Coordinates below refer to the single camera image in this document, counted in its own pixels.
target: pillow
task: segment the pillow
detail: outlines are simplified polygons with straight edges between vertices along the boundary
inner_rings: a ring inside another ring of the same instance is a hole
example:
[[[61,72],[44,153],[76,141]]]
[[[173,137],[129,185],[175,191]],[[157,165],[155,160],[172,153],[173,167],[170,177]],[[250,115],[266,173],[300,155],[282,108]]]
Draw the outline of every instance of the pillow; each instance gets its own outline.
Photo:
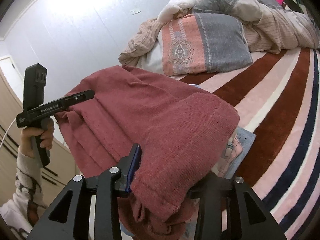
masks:
[[[242,23],[229,15],[187,15],[165,25],[161,35],[162,68],[167,76],[228,72],[252,64]]]

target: striped bedsheet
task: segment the striped bedsheet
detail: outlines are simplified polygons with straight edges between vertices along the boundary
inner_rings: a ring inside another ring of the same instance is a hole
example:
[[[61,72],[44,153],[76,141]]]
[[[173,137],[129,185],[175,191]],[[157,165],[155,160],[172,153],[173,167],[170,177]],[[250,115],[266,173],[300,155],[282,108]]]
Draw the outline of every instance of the striped bedsheet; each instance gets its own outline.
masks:
[[[254,63],[229,73],[174,78],[198,84],[238,111],[256,134],[237,170],[288,239],[298,239],[320,206],[319,52],[253,52]],[[226,212],[222,213],[226,229]]]

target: black mount bracket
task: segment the black mount bracket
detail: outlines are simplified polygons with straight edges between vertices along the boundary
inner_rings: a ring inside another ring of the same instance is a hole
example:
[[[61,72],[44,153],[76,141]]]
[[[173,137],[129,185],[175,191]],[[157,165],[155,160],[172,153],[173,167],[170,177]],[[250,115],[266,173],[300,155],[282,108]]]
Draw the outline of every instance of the black mount bracket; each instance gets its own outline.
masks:
[[[134,144],[127,157],[100,176],[73,177],[27,240],[88,240],[92,195],[96,195],[95,240],[121,240],[117,197],[129,196],[140,158],[140,145]],[[240,177],[229,180],[210,172],[189,190],[188,196],[200,199],[195,240],[286,240],[262,201]],[[224,236],[221,234],[222,198],[227,200],[228,229]]]

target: pink stripe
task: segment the pink stripe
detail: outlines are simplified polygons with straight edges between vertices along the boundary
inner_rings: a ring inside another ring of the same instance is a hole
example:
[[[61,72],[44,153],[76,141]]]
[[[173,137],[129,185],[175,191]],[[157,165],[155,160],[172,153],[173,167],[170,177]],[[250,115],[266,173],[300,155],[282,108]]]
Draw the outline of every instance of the pink stripe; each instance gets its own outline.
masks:
[[[175,75],[175,76],[170,76],[172,79],[175,80],[180,80],[182,78],[184,78],[185,76],[187,76],[188,74],[182,74],[182,75]]]
[[[227,211],[224,210],[221,213],[221,231],[223,232],[224,230],[226,230],[228,228],[228,224],[227,224]]]
[[[279,208],[274,212],[272,212],[273,217],[276,219],[278,223],[280,223],[281,220],[284,218],[284,216],[294,207],[299,197],[301,196],[303,190],[305,189],[308,183],[308,180],[310,178],[310,175],[312,173],[312,170],[315,166],[315,162],[318,156],[319,146],[320,146],[320,126],[318,122],[315,138],[311,147],[311,152],[308,156],[306,165],[304,166],[303,171],[300,174],[300,177],[298,178],[298,181],[292,187],[288,196],[280,204]]]
[[[293,125],[290,135],[288,136],[286,142],[284,143],[281,151],[274,159],[272,164],[269,166],[268,170],[261,176],[258,182],[253,186],[253,190],[263,199],[273,188],[275,183],[278,181],[281,174],[286,169],[289,161],[295,152],[298,143],[300,141],[302,131],[306,124],[308,117],[308,112],[311,102],[311,92],[313,86],[313,76],[314,76],[314,60],[310,56],[310,69],[307,79],[306,90],[304,92],[302,104],[300,107],[299,114],[297,116],[296,122]]]
[[[253,63],[256,62],[257,59],[263,57],[266,54],[266,52],[252,52],[251,56],[253,59]],[[227,73],[219,73],[213,76],[212,78],[209,78],[208,80],[204,81],[200,84],[200,87],[204,90],[207,90],[210,93],[215,92],[218,88],[222,87],[226,83],[228,83],[231,79],[233,79],[235,76],[239,75],[242,71],[246,70],[249,67],[237,69],[234,71],[230,71]]]
[[[310,214],[311,210],[316,204],[316,201],[319,198],[319,195],[320,195],[320,179],[318,179],[315,190],[312,192],[311,197],[309,198],[301,214],[297,217],[295,222],[286,231],[285,236],[287,237],[288,240],[290,240],[294,236],[294,234],[299,230],[299,228],[306,221],[308,215]]]
[[[271,97],[290,65],[295,59],[298,60],[296,56],[299,55],[300,50],[301,48],[296,48],[287,51],[263,80],[236,105],[235,109],[240,116],[240,127],[245,127]]]

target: hand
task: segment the hand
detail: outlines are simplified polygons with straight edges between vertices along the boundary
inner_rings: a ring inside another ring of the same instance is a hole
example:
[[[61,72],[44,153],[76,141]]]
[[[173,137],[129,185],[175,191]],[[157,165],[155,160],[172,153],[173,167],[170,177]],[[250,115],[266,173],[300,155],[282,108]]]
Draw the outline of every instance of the hand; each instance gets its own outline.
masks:
[[[40,143],[41,148],[46,148],[51,150],[53,142],[53,132],[54,132],[54,122],[50,119],[48,123],[47,131],[40,128],[28,127],[21,131],[21,145],[19,146],[19,151],[30,158],[34,158],[34,154],[31,147],[31,136],[41,135],[42,142]]]

